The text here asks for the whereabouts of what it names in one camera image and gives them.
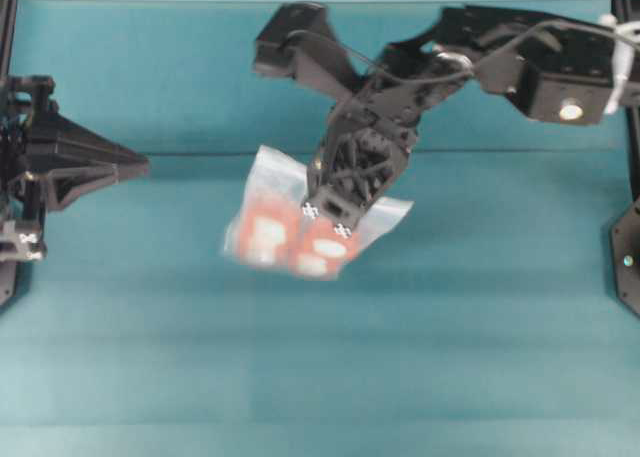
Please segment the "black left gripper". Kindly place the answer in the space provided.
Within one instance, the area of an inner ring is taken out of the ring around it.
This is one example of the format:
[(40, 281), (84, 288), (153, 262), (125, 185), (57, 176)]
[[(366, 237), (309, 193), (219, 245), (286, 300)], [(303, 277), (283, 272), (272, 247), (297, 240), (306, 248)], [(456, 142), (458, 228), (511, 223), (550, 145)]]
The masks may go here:
[[(145, 176), (149, 160), (59, 114), (48, 75), (1, 79), (1, 260), (44, 258), (46, 213)], [(59, 156), (92, 164), (54, 169)]]

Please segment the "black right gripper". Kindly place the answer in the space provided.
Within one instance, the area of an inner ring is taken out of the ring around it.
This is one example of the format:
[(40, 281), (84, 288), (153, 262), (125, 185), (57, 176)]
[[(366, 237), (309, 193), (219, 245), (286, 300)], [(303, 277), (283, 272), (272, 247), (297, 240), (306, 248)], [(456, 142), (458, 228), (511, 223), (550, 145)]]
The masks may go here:
[(435, 106), (433, 83), (362, 77), (350, 98), (335, 101), (327, 130), (307, 167), (303, 214), (334, 222), (350, 239), (369, 209), (406, 170), (422, 113)]

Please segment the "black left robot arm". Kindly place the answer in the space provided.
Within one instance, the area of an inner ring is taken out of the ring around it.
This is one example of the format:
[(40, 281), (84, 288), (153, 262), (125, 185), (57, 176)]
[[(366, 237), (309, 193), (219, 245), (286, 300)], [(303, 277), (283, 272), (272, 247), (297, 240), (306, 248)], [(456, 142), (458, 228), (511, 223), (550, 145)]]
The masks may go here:
[(47, 255), (46, 216), (80, 197), (148, 173), (149, 160), (59, 112), (49, 76), (1, 80), (1, 303), (21, 263)]

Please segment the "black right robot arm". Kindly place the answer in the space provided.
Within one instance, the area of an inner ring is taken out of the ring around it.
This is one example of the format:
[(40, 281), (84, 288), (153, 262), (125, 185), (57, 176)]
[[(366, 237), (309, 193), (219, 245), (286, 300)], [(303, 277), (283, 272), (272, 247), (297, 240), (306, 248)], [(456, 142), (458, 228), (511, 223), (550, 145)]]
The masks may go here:
[(639, 103), (639, 26), (446, 8), (428, 30), (386, 45), (334, 108), (307, 168), (303, 214), (352, 236), (407, 169), (422, 115), (472, 81), (530, 120), (595, 125)]

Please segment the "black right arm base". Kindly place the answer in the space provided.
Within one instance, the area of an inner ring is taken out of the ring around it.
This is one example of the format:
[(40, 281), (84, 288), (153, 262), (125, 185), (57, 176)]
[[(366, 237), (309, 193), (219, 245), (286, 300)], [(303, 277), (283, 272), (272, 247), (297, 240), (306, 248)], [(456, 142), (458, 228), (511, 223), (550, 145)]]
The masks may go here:
[(639, 218), (636, 199), (610, 231), (617, 297), (635, 316), (640, 314)]

